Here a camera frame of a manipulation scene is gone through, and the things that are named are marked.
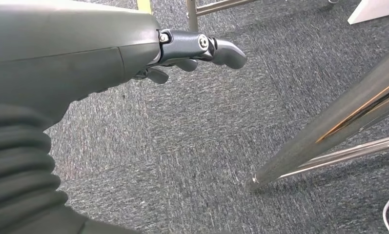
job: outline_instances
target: white cable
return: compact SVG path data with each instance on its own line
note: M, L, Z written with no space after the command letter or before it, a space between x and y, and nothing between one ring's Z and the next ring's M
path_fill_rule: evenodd
M389 231L389 224L388 224L388 221L387 221L387 210L388 210L388 207L389 207L389 201L387 202L387 204L384 206L384 209L383 209L383 220L384 220L384 223Z

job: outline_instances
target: gray plastic casing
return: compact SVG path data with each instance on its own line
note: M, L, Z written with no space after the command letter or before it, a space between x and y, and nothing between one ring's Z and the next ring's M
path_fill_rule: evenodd
M0 0L0 62L158 43L154 17L70 0Z
M69 104L132 79L160 55L147 13L70 0L0 0L0 104L61 120Z

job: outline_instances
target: metal chair leg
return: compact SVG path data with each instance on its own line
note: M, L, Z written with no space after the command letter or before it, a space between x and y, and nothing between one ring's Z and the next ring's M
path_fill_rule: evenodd
M192 32L199 31L198 19L197 19L197 3L196 0L187 0L187 17L189 29Z
M357 132L389 116L389 54L342 94L247 181L249 190L304 167Z

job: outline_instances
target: floor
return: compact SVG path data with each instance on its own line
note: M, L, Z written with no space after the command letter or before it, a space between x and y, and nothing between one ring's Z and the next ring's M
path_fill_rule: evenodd
M357 3L260 0L203 16L202 32L245 51L244 69L169 69L164 85L130 81L73 103L47 130L69 205L147 234L388 233L389 151L243 189L389 51L389 17L347 23ZM151 7L164 28L187 29L184 0ZM389 119L341 147L386 136Z

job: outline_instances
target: yellow object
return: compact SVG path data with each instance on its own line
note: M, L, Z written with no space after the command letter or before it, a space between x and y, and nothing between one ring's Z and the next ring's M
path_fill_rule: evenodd
M137 0L138 10L151 14L150 0Z

